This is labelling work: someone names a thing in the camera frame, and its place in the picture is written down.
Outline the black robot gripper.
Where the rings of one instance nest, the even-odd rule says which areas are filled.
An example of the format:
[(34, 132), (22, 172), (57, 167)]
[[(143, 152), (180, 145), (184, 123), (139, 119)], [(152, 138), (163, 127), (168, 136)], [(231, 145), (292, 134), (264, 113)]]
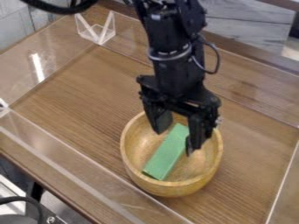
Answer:
[(189, 156), (211, 138), (217, 126), (220, 99), (204, 87), (205, 59), (201, 53), (180, 56), (148, 54), (153, 63), (153, 75), (139, 75), (140, 98), (144, 112), (160, 135), (173, 122), (172, 112), (187, 117), (189, 135), (185, 138), (185, 153)]

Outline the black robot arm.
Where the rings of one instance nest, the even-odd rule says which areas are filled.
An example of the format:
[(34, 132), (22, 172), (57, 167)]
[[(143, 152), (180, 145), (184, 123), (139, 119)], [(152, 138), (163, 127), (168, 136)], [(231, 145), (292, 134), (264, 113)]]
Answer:
[(207, 25), (199, 0), (125, 0), (144, 27), (148, 39), (147, 57), (152, 75), (139, 75), (140, 100), (153, 131), (165, 132), (173, 114), (187, 118), (189, 135), (185, 153), (192, 154), (211, 138), (220, 117), (220, 98), (204, 87), (204, 47), (201, 36)]

